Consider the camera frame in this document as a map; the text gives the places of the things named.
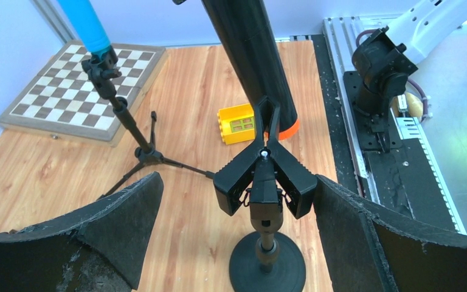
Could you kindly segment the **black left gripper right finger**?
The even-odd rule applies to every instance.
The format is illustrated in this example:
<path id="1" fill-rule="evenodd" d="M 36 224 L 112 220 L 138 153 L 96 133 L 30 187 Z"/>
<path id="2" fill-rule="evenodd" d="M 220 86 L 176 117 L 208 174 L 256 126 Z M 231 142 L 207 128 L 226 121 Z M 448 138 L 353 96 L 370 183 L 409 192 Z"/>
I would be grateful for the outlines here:
<path id="1" fill-rule="evenodd" d="M 314 211 L 334 291 L 467 291 L 467 235 L 318 176 Z"/>

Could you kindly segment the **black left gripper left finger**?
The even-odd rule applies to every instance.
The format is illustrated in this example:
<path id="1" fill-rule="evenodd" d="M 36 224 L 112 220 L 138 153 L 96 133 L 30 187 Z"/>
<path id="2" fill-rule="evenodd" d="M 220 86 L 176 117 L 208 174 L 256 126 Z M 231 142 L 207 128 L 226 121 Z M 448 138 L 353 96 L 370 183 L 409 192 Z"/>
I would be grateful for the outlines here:
<path id="1" fill-rule="evenodd" d="M 138 289 L 163 191 L 153 172 L 57 218 L 0 233 L 0 291 Z"/>

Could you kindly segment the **round base microphone stand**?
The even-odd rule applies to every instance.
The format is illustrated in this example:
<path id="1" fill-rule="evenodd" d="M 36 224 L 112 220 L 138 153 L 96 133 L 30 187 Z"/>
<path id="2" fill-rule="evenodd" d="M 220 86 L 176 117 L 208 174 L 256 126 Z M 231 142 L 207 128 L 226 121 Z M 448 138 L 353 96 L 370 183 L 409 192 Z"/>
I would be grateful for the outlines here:
<path id="1" fill-rule="evenodd" d="M 253 232 L 234 247 L 229 279 L 235 291 L 302 291 L 306 264 L 297 244 L 281 232 L 283 213 L 311 210 L 317 178 L 280 142 L 280 105 L 262 97 L 254 106 L 255 138 L 213 177 L 220 209 L 249 209 Z"/>

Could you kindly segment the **black tripod clip stand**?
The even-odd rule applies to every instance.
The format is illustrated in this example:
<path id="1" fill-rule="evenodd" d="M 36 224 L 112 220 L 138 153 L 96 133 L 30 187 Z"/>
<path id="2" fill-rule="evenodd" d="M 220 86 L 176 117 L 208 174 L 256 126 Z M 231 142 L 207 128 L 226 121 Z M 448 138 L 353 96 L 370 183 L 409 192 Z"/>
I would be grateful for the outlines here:
<path id="1" fill-rule="evenodd" d="M 134 151 L 134 155 L 139 162 L 129 172 L 124 174 L 123 177 L 106 193 L 99 196 L 99 199 L 114 194 L 118 188 L 129 180 L 135 173 L 150 165 L 172 165 L 173 167 L 191 170 L 202 174 L 209 179 L 213 179 L 215 175 L 213 172 L 201 170 L 166 158 L 161 152 L 156 150 L 155 124 L 157 121 L 157 114 L 155 111 L 151 112 L 150 140 L 146 140 L 140 129 L 137 127 L 136 121 L 128 109 L 126 98 L 117 95 L 116 87 L 112 82 L 112 79 L 118 78 L 122 75 L 116 67 L 117 62 L 118 57 L 112 46 L 109 46 L 100 52 L 92 52 L 91 58 L 81 62 L 84 72 L 87 73 L 88 79 L 92 82 L 92 85 L 96 89 L 100 98 L 107 100 L 112 105 L 112 111 L 115 116 L 119 119 L 125 129 L 130 132 L 134 140 L 139 145 Z"/>

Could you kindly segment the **blue toy microphone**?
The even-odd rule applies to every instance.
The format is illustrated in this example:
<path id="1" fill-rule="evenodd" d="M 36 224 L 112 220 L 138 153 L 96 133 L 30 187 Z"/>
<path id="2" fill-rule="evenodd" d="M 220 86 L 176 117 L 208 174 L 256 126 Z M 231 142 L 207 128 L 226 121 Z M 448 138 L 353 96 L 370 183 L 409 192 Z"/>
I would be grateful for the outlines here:
<path id="1" fill-rule="evenodd" d="M 60 0 L 62 11 L 88 52 L 103 55 L 111 42 L 89 0 Z"/>

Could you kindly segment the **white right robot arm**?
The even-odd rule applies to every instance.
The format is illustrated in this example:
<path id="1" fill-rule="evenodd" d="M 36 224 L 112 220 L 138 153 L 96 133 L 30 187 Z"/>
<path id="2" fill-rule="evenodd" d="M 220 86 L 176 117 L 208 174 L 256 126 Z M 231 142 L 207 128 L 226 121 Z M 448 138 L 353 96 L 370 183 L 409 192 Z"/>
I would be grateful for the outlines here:
<path id="1" fill-rule="evenodd" d="M 383 28 L 376 29 L 354 51 L 351 62 L 362 79 L 356 109 L 379 116 L 379 149 L 391 149 L 390 103 L 405 93 L 418 65 L 457 27 L 467 21 L 467 1 L 418 1 Z"/>

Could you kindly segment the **wooden chessboard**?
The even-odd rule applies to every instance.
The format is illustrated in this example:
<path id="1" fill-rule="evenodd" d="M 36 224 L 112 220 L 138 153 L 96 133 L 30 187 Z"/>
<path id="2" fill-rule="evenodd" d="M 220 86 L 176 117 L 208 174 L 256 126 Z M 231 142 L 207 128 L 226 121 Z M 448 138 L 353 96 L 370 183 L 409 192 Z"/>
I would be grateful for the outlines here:
<path id="1" fill-rule="evenodd" d="M 160 73 L 167 51 L 137 44 L 114 44 L 113 48 L 122 75 L 112 82 L 135 114 Z M 81 41 L 66 43 L 0 115 L 0 126 L 115 147 L 126 129 L 82 69 L 81 62 L 90 56 Z"/>

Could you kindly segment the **yellow toy brick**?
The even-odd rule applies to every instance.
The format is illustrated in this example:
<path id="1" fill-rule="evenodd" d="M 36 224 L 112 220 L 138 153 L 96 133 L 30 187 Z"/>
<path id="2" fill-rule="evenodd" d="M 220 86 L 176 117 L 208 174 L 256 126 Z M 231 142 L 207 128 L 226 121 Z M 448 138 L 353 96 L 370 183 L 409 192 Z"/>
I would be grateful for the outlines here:
<path id="1" fill-rule="evenodd" d="M 226 145 L 254 139 L 254 111 L 249 103 L 222 108 L 217 116 L 221 140 Z"/>

